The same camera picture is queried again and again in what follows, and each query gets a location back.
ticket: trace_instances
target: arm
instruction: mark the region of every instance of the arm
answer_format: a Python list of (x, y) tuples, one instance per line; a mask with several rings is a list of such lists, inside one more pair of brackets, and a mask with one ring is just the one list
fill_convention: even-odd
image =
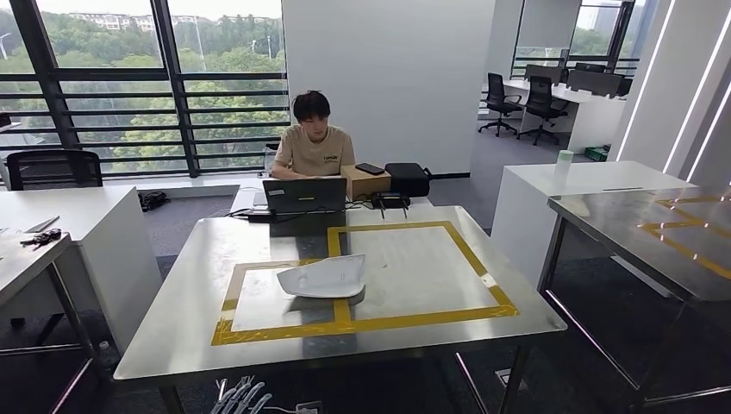
[(292, 171), (284, 162), (274, 161), (269, 175), (275, 179), (307, 179), (308, 176)]
[(355, 153), (353, 152), (353, 141), (350, 139), (350, 135), (346, 135), (345, 142), (343, 142), (343, 152), (341, 154), (341, 166), (354, 165)]
[(298, 174), (289, 168), (292, 162), (292, 142), (291, 138), (285, 132), (279, 141), (279, 149), (277, 155), (274, 156), (274, 164), (269, 171), (269, 175), (275, 179), (305, 179), (307, 176)]

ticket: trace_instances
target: sky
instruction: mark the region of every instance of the sky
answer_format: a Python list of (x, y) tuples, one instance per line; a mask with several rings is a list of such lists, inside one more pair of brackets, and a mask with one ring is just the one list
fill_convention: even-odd
[[(36, 0), (38, 9), (52, 13), (117, 13), (149, 15), (149, 0)], [(168, 0), (172, 15), (190, 15), (216, 20), (223, 15), (281, 17), (280, 0)], [(9, 0), (0, 0), (9, 9)]]

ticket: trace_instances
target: keys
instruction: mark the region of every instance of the keys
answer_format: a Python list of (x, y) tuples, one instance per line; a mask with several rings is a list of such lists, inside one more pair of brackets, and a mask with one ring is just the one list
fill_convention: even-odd
[(33, 236), (30, 240), (21, 241), (23, 247), (35, 245), (34, 251), (41, 246), (46, 246), (48, 243), (56, 241), (61, 238), (61, 229), (50, 229), (43, 233), (38, 233)]

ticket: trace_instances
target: white wall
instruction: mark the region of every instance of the white wall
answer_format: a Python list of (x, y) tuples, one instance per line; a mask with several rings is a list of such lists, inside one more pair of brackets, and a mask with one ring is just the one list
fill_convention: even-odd
[(581, 0), (525, 0), (518, 46), (568, 48), (580, 5)]
[(731, 59), (731, 31), (726, 33), (713, 64), (709, 66), (709, 62), (731, 1), (675, 0), (668, 15), (670, 4), (670, 0), (661, 2), (655, 14), (609, 158), (616, 160), (619, 155), (620, 160), (636, 160), (660, 171), (667, 166), (667, 173), (677, 177), (716, 91), (726, 88), (721, 83)]
[(486, 72), (499, 73), (504, 79), (510, 79), (522, 8), (522, 0), (495, 0), (495, 15), (492, 19), (487, 48)]
[(319, 90), (358, 161), (466, 173), (494, 0), (283, 0), (290, 94)]

